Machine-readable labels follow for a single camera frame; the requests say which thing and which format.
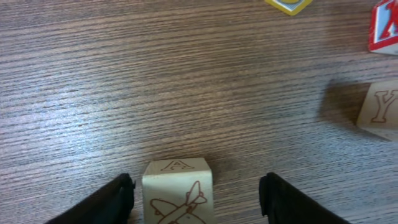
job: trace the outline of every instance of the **wooden block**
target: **wooden block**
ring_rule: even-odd
[[[371,85],[356,124],[386,139],[398,141],[398,80]]]
[[[282,12],[294,16],[309,5],[312,0],[265,0],[266,3],[274,6]]]
[[[369,49],[398,55],[398,0],[383,0],[372,12]]]
[[[145,224],[213,224],[213,177],[204,158],[152,161],[142,177]]]

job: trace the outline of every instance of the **airplane illustration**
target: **airplane illustration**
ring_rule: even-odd
[[[200,182],[196,181],[186,194],[185,203],[177,206],[162,199],[152,199],[150,205],[155,209],[155,215],[161,215],[158,224],[206,224],[201,218],[193,214],[200,204],[206,203],[204,193],[200,190]]]

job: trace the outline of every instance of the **wooden table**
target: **wooden table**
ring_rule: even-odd
[[[354,121],[398,57],[377,1],[289,17],[261,0],[0,3],[0,223],[43,223],[153,159],[205,157],[219,223],[267,223],[276,172],[352,223],[396,223],[397,144]]]

